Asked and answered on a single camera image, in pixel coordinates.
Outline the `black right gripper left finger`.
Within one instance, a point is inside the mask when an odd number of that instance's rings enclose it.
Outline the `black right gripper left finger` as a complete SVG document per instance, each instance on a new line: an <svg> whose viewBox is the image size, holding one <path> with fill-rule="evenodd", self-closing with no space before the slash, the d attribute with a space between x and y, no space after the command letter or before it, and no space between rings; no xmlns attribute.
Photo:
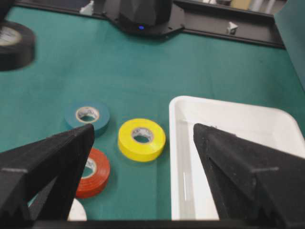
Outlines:
<svg viewBox="0 0 305 229"><path fill-rule="evenodd" d="M0 154L0 224L67 220L95 136L92 124Z"/></svg>

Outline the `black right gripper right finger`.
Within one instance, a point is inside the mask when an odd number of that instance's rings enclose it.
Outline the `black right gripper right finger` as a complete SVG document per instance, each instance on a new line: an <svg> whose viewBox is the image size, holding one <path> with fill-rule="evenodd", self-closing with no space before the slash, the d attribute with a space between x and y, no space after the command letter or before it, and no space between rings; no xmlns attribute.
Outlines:
<svg viewBox="0 0 305 229"><path fill-rule="evenodd" d="M305 160L195 124L193 141L220 219L305 224Z"/></svg>

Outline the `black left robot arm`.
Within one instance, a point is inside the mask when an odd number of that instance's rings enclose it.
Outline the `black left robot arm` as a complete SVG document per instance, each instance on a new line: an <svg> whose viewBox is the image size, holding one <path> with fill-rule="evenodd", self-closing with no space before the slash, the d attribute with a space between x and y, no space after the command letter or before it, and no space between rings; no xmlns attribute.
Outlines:
<svg viewBox="0 0 305 229"><path fill-rule="evenodd" d="M107 0L103 16L121 31L163 37L185 28L185 13L172 0Z"/></svg>

